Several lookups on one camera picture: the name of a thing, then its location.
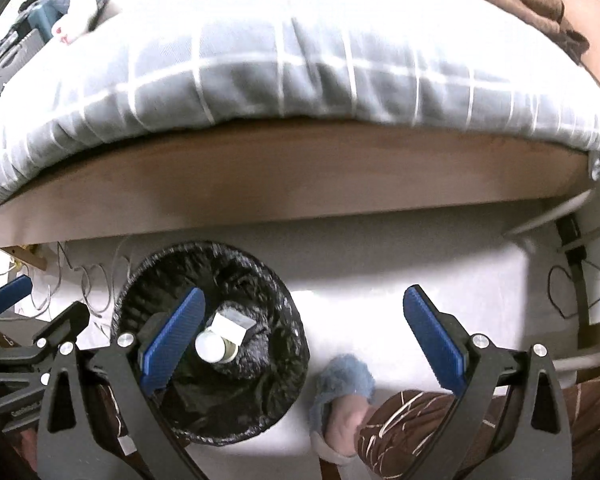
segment gray bedding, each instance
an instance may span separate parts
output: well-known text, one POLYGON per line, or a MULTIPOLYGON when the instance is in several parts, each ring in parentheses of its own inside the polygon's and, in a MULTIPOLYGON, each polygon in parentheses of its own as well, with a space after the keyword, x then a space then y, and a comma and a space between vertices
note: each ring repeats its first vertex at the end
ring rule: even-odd
POLYGON ((122 12, 71 46, 49 43, 5 88, 0 204, 75 153, 233 118, 444 126, 600 150, 596 82, 483 0, 117 1, 122 12))

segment metal screw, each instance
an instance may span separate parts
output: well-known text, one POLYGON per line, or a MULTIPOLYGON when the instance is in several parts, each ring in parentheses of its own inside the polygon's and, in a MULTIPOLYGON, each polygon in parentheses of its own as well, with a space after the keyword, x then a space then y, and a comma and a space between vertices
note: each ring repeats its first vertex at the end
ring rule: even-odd
POLYGON ((69 355, 74 351, 74 344, 71 341, 65 341, 60 345, 60 353, 62 355, 69 355))
POLYGON ((471 338, 471 341, 474 342, 478 348, 487 348, 489 346, 489 338, 482 334, 476 334, 471 338))
POLYGON ((546 355, 546 347, 544 345, 541 345, 540 343, 535 344, 534 354, 536 354, 539 357, 544 357, 546 355))
POLYGON ((126 348, 131 346, 134 343, 134 335, 130 332, 125 332, 120 335, 118 338, 118 346, 122 346, 122 348, 126 348))

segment black plastic bag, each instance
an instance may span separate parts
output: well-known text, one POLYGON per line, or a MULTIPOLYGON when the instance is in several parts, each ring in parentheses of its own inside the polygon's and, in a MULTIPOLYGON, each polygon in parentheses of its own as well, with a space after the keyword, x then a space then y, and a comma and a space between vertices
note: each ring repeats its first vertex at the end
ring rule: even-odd
POLYGON ((263 263, 228 245, 188 242, 148 257, 130 277, 116 302, 112 342, 153 314, 173 312, 192 286, 205 294, 205 323, 230 305, 256 320, 254 335, 227 364, 204 362, 192 341, 153 399, 184 444, 234 444, 273 426, 298 398, 309 362, 304 329, 289 291, 263 263))

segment brown pants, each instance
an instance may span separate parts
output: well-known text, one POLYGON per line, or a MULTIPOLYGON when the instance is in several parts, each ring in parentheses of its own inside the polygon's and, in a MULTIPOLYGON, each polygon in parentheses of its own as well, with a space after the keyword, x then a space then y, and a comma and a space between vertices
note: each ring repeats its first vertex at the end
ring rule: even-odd
MULTIPOLYGON (((463 468, 485 459, 504 397, 494 397, 463 468)), ((358 455, 377 475, 399 478, 425 449, 453 403, 449 394, 408 390, 385 402, 360 431, 358 455)), ((564 391, 573 439, 573 473, 600 451, 600 378, 564 391)))

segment blue fuzzy slipper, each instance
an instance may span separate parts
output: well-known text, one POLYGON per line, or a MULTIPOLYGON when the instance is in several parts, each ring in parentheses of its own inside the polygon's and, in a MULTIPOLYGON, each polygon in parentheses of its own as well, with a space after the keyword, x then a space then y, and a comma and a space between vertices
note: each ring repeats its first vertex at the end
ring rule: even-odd
POLYGON ((321 459, 346 465, 355 458, 340 455, 324 441, 331 403, 345 395, 360 395, 371 401, 375 388, 376 382, 366 365, 351 354, 334 358, 318 375, 314 405, 309 411, 309 424, 311 447, 321 459))

